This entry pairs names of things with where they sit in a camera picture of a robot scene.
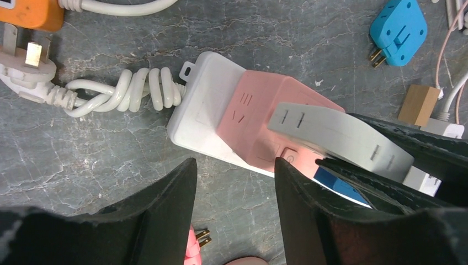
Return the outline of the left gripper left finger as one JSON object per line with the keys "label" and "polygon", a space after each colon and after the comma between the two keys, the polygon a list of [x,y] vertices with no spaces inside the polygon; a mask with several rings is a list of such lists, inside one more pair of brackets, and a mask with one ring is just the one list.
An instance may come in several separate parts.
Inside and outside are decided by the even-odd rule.
{"label": "left gripper left finger", "polygon": [[183,264],[197,186],[188,158],[95,214],[1,208],[2,264]]}

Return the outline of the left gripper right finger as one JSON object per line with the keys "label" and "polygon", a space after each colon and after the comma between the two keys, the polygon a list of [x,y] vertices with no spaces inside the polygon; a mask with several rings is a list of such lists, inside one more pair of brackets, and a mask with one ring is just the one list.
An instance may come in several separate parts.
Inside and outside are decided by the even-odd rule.
{"label": "left gripper right finger", "polygon": [[395,215],[351,202],[275,160],[288,264],[466,264],[467,209]]}

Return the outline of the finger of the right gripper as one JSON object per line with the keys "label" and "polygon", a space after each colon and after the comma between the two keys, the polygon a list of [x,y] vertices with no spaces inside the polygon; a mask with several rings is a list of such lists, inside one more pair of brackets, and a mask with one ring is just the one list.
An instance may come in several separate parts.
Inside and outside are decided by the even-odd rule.
{"label": "finger of the right gripper", "polygon": [[467,207],[467,140],[440,136],[361,114],[367,123],[414,157],[413,165],[441,180],[435,197]]}
{"label": "finger of the right gripper", "polygon": [[395,215],[409,215],[423,209],[453,207],[450,203],[342,160],[317,159],[316,164],[350,184],[373,209],[379,211]]}

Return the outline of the pink folding extension socket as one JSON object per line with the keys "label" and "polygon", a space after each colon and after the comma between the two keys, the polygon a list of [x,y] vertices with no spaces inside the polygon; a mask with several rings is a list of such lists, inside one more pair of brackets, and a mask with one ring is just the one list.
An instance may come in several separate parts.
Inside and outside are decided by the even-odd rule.
{"label": "pink folding extension socket", "polygon": [[212,241],[209,234],[208,229],[196,232],[193,226],[190,226],[184,265],[202,265],[201,248]]}

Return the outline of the blue cube adapter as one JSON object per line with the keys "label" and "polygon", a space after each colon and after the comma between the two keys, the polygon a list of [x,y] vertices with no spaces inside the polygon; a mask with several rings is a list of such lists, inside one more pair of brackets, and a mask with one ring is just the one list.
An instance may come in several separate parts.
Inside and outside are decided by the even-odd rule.
{"label": "blue cube adapter", "polygon": [[317,169],[314,180],[345,199],[368,208],[370,207],[365,198],[355,188],[321,167]]}

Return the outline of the round pink socket base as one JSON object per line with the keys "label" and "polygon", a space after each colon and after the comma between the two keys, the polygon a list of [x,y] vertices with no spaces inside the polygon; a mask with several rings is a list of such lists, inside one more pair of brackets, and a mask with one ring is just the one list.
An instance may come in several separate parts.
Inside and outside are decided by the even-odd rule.
{"label": "round pink socket base", "polygon": [[233,259],[225,265],[268,265],[268,262],[259,257],[241,257]]}

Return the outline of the white folding adapter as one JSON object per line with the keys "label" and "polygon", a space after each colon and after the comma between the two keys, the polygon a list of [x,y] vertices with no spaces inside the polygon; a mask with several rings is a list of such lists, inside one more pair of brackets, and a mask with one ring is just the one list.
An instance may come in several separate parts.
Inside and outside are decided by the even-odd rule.
{"label": "white folding adapter", "polygon": [[280,102],[267,128],[324,157],[402,183],[414,158],[367,123],[335,109]]}

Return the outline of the pink white plug adapter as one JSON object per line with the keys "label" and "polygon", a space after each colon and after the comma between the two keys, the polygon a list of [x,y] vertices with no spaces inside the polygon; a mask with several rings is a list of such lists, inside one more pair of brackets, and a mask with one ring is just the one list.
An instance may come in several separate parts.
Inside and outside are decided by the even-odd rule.
{"label": "pink white plug adapter", "polygon": [[217,135],[248,165],[274,172],[281,157],[303,175],[313,178],[321,156],[267,128],[279,102],[344,108],[290,76],[247,70],[217,127]]}

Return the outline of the light blue adapter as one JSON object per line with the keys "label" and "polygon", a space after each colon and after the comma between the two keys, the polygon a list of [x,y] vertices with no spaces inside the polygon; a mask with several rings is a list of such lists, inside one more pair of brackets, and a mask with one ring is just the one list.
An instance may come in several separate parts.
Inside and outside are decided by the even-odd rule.
{"label": "light blue adapter", "polygon": [[369,34],[376,45],[369,56],[372,67],[383,62],[403,67],[424,43],[428,26],[417,1],[391,0],[371,24]]}

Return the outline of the long white power strip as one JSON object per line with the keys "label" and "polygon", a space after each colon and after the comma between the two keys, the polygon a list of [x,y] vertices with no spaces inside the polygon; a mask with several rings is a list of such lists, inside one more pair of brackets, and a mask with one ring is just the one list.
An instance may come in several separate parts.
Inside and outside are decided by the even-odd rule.
{"label": "long white power strip", "polygon": [[216,133],[246,71],[214,52],[203,52],[195,63],[186,62],[179,75],[186,82],[187,92],[175,108],[167,131],[180,147],[272,177],[274,172],[248,165]]}

